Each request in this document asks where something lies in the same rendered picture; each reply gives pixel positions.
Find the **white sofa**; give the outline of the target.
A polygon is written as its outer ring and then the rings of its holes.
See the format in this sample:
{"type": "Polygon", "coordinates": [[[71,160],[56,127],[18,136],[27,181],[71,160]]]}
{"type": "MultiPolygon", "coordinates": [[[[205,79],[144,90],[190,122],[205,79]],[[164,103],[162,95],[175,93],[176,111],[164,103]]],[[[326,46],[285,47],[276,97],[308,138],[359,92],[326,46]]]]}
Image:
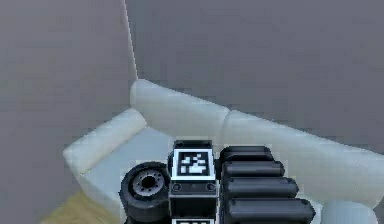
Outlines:
{"type": "Polygon", "coordinates": [[[126,219],[120,182],[145,161],[165,161],[177,139],[271,149],[316,210],[311,224],[379,224],[384,155],[280,125],[145,79],[135,81],[131,106],[68,146],[63,156],[84,193],[118,221],[126,219]]]}

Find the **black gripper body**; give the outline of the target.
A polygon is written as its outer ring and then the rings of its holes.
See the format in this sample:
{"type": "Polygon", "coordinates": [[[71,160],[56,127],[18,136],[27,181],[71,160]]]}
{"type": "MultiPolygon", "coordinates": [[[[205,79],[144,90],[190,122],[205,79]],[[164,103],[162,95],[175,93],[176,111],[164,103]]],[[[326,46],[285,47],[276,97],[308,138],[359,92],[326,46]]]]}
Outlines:
{"type": "Polygon", "coordinates": [[[119,191],[124,224],[170,224],[169,183],[164,163],[144,162],[130,169],[119,191]]]}

